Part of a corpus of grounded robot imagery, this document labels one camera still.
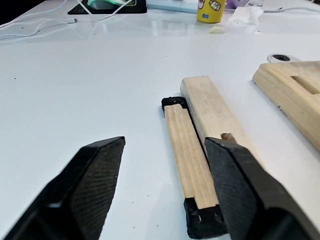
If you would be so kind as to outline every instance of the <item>wood piece with slot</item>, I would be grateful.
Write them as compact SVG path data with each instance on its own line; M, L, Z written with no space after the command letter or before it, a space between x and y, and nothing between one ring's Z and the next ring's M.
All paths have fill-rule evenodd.
M253 81L320 151L320 61L265 63Z
M185 198L198 209L218 204L213 178L187 109L180 104L164 107L164 115Z
M186 99L204 149L206 137L237 142L247 148L262 165L237 119L208 76L184 78L180 91Z

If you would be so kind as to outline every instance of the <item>black mouse pad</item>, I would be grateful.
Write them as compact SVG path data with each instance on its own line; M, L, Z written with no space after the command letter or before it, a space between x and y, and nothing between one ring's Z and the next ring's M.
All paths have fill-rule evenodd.
M115 10L119 8L119 5L112 4L110 2L106 2L105 9L94 9L90 6L88 6L88 0L82 1L83 5L88 8L88 10L92 14L112 14ZM147 12L147 4L146 0L132 0L131 3L128 3L128 5L124 6L120 11L118 11L118 14L144 14ZM82 6L79 4L75 6L73 9L71 9L68 12L69 15L85 15L88 14Z

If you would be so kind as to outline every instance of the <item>wooden plank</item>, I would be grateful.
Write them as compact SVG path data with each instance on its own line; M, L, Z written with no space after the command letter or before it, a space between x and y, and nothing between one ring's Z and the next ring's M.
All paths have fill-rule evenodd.
M249 149L262 165L237 119L208 76L184 78L180 91L186 99L204 149L206 137L236 141Z
M320 61L265 63L253 81L320 151Z
M187 109L180 104L164 107L172 148L185 198L198 209L219 204L213 178Z

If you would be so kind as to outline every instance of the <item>wooden stick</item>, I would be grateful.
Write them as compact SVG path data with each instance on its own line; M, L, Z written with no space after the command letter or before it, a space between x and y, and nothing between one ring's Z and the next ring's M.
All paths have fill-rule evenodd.
M237 119L208 76L183 79L180 91L186 99L204 149L206 137L231 140L247 148L262 165Z
M185 198L198 209L219 204L214 182L187 109L180 104L164 107L176 166Z
M320 151L320 61L266 63L257 86Z

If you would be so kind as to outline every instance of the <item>yellow cup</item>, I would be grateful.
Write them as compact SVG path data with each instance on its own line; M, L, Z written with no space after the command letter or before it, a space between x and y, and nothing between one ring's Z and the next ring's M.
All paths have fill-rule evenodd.
M215 24L221 21L227 0L198 0L196 19L200 22Z

